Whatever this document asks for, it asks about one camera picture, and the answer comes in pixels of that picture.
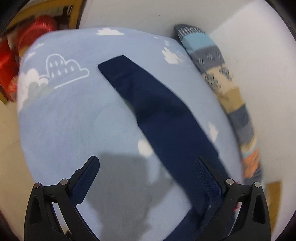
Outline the navy blue garment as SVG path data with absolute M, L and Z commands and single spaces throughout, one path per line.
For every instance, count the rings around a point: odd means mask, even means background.
M 204 158 L 223 178 L 228 178 L 217 150 L 184 102 L 128 57 L 117 56 L 98 68 L 132 106 L 141 131 L 191 202 L 191 209 L 167 240 L 196 240 L 217 206 L 201 184 L 195 162 Z

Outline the brown wooden headboard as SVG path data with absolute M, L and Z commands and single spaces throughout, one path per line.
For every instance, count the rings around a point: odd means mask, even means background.
M 270 228 L 273 233 L 278 213 L 280 209 L 281 199 L 281 181 L 267 183 L 266 185 L 266 201 L 269 210 Z

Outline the light blue cloud bedsheet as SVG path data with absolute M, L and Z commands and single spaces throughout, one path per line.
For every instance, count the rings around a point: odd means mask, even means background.
M 55 31 L 32 44 L 18 79 L 23 152 L 34 180 L 44 185 L 71 176 L 90 156 L 99 158 L 100 171 L 78 209 L 100 240 L 172 240 L 191 203 L 98 69 L 120 55 L 184 102 L 229 177 L 242 183 L 232 127 L 186 51 L 171 38 L 128 28 Z

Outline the patchwork long pillow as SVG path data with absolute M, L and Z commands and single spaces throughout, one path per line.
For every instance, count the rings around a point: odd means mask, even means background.
M 230 121 L 242 159 L 244 183 L 261 183 L 263 171 L 254 127 L 240 89 L 219 47 L 201 28 L 178 24 L 174 30 Z

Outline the red fabric bundle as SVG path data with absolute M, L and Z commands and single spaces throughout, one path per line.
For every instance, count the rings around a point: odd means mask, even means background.
M 41 35 L 57 29 L 57 22 L 43 15 L 17 25 L 1 38 L 1 95 L 6 99 L 4 102 L 16 100 L 20 61 L 27 49 Z

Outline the yellow wooden frame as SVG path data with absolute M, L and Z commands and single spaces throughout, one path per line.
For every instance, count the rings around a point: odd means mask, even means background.
M 12 19 L 8 20 L 5 30 L 42 15 L 51 16 L 60 21 L 60 29 L 76 29 L 84 3 L 85 1 L 29 1 Z

